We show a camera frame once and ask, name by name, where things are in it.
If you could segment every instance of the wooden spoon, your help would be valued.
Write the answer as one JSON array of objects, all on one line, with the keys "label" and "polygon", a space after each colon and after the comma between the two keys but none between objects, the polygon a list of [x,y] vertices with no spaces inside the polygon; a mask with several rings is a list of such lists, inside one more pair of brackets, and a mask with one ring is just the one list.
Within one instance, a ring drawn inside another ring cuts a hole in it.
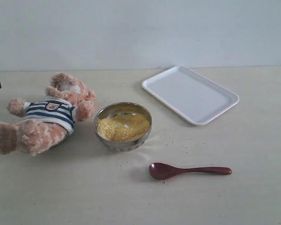
[{"label": "wooden spoon", "polygon": [[230,168],[227,167],[199,167],[199,168],[189,168],[182,169],[176,168],[171,165],[167,165],[164,163],[152,163],[149,166],[149,172],[152,177],[158,180],[166,180],[176,175],[182,173],[190,173],[190,172],[201,172],[201,173],[217,173],[222,175],[229,175],[232,173]]}]

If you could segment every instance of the teddy bear's head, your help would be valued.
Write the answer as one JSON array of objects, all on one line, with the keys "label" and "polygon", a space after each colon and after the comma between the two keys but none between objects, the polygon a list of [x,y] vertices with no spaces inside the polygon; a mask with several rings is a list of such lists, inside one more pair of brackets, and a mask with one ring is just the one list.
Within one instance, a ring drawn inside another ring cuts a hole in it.
[{"label": "teddy bear's head", "polygon": [[52,77],[51,85],[46,89],[46,95],[62,98],[73,106],[82,101],[95,101],[96,99],[96,94],[88,89],[82,81],[64,73]]}]

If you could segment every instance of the stainless steel bowl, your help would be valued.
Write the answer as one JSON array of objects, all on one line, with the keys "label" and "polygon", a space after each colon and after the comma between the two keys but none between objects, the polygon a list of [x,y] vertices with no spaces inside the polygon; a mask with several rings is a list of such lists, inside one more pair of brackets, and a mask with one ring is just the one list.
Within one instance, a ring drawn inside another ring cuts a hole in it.
[{"label": "stainless steel bowl", "polygon": [[[142,137],[130,142],[112,142],[105,138],[102,138],[97,131],[97,126],[99,121],[105,118],[110,118],[122,114],[143,115],[150,122],[149,130]],[[145,107],[139,104],[132,103],[132,102],[119,102],[119,103],[111,104],[105,107],[104,109],[102,109],[95,117],[94,127],[95,127],[96,136],[102,142],[102,144],[105,145],[107,148],[113,151],[131,151],[133,149],[137,149],[138,147],[140,147],[147,140],[152,128],[152,117],[149,111]]]}]

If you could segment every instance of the bowl rim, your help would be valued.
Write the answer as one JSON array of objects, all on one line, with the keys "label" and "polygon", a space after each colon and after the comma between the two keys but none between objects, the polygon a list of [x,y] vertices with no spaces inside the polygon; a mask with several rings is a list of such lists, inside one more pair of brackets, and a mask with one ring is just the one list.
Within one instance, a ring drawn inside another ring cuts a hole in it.
[{"label": "bowl rim", "polygon": [[[137,138],[137,139],[134,139],[134,140],[132,140],[132,141],[129,141],[129,142],[114,142],[114,141],[107,140],[106,138],[103,138],[103,137],[98,133],[97,128],[96,128],[96,120],[97,120],[98,116],[100,115],[100,113],[103,112],[105,109],[107,109],[107,108],[109,108],[109,107],[111,107],[111,106],[113,106],[113,105],[118,105],[118,104],[123,104],[123,103],[124,103],[124,104],[133,104],[133,105],[137,105],[137,106],[143,108],[143,109],[149,114],[149,116],[150,116],[150,121],[149,121],[149,122],[150,122],[150,127],[149,127],[149,129],[146,131],[146,133],[144,133],[141,137],[139,137],[139,138]],[[135,102],[116,102],[116,103],[112,103],[112,104],[110,104],[110,105],[105,106],[103,109],[101,109],[101,110],[96,114],[96,116],[95,116],[95,118],[94,118],[93,126],[94,126],[94,130],[95,130],[96,135],[98,135],[98,136],[99,136],[100,138],[102,138],[103,140],[105,140],[105,141],[107,141],[107,142],[109,142],[109,143],[127,143],[127,144],[129,144],[129,143],[135,142],[135,141],[138,140],[138,139],[141,139],[143,136],[145,136],[145,135],[150,131],[150,129],[152,128],[152,116],[151,116],[151,113],[149,112],[148,109],[146,109],[144,106],[142,106],[142,105],[140,105],[140,104],[138,104],[138,103],[135,103]]]}]

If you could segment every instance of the white tray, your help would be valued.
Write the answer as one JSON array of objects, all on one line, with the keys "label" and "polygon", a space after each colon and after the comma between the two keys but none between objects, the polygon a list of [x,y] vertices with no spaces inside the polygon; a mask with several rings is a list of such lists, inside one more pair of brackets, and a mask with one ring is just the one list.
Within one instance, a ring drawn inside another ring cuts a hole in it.
[{"label": "white tray", "polygon": [[181,66],[148,78],[141,85],[194,125],[209,123],[239,102],[237,94]]}]

